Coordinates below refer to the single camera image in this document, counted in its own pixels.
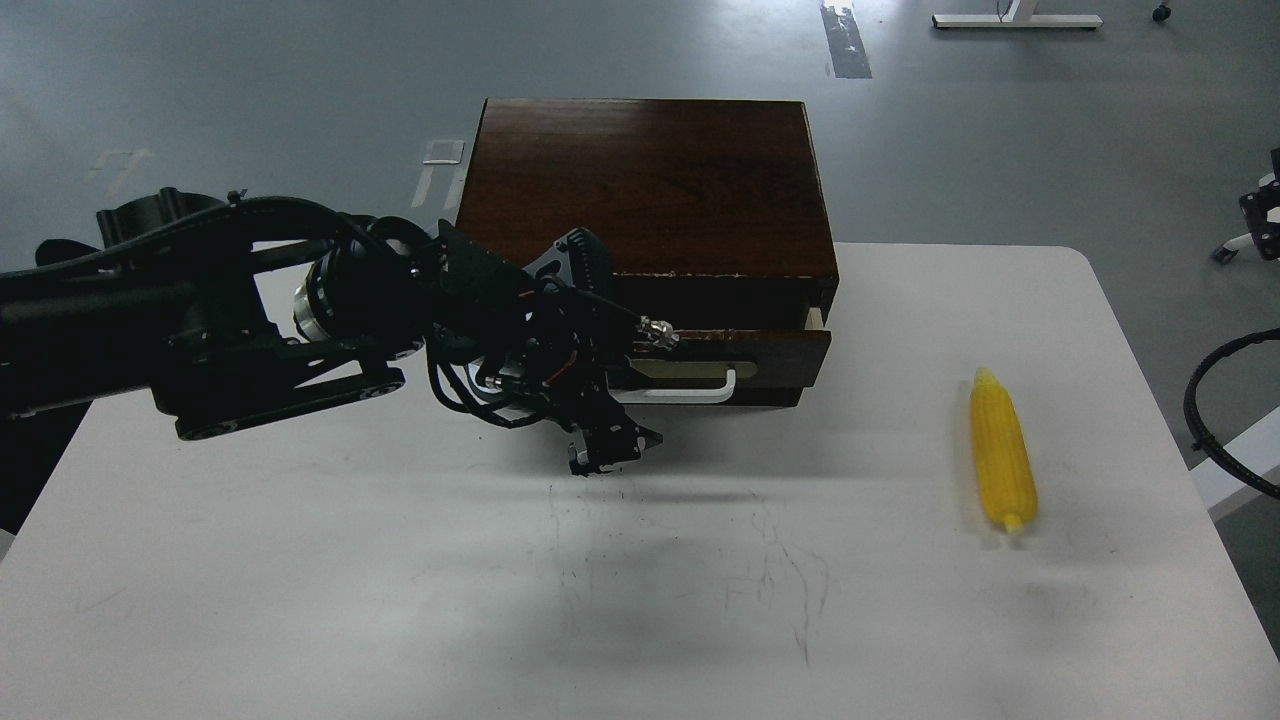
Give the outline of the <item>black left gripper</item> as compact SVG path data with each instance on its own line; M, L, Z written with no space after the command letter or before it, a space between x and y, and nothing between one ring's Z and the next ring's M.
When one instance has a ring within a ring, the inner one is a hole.
M425 365L436 401L503 429L579 430L573 475L613 471L660 446L613 396L632 372L640 313L612 286L608 247L576 228L521 266L440 222L425 242Z

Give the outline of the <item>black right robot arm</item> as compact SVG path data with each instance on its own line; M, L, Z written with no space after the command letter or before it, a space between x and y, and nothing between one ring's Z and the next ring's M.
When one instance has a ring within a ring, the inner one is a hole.
M1279 209L1279 147L1268 152L1271 179L1260 179L1256 188L1239 199L1248 237L1265 261L1279 259L1279 223L1270 218Z

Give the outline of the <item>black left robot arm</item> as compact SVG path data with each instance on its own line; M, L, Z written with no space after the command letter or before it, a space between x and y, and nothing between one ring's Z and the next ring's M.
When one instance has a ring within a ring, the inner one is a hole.
M388 395L424 352L436 401L504 429L579 434L575 475L662 443L614 396L667 322L618 304L590 231L529 266L449 222L173 187L97 214L102 246L46 240L3 274L3 439L31 416L148 389L195 441Z

